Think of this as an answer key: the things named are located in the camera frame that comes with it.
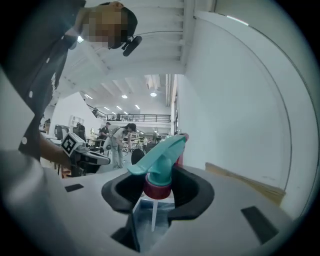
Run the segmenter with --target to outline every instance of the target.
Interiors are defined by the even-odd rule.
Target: ceiling
[[[85,7],[104,2],[87,0]],[[78,43],[68,53],[52,105],[60,98],[80,92],[93,98],[86,99],[89,105],[106,114],[119,110],[116,106],[127,113],[139,113],[135,105],[140,107],[141,114],[170,113],[166,107],[166,74],[184,73],[193,36],[195,0],[122,0],[121,3],[137,17],[135,35],[141,34],[141,44],[124,57],[121,48],[107,49],[86,41]],[[153,75],[153,82],[146,75]],[[150,96],[154,91],[157,97]]]

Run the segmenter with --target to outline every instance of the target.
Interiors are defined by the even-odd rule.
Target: teal trigger sprayer
[[[133,175],[146,174],[143,191],[148,197],[160,200],[170,195],[172,166],[184,152],[185,144],[185,135],[169,137],[127,168]]]

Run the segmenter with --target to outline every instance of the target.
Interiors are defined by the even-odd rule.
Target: black chair
[[[64,138],[64,135],[69,132],[69,127],[65,125],[59,125],[57,124],[54,127],[54,135],[56,136],[57,140],[62,141]]]

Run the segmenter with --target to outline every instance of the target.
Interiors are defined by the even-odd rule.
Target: railing
[[[103,121],[118,121],[118,122],[154,122],[154,123],[170,123],[171,116],[169,114],[105,114],[101,111],[93,112],[96,118]]]

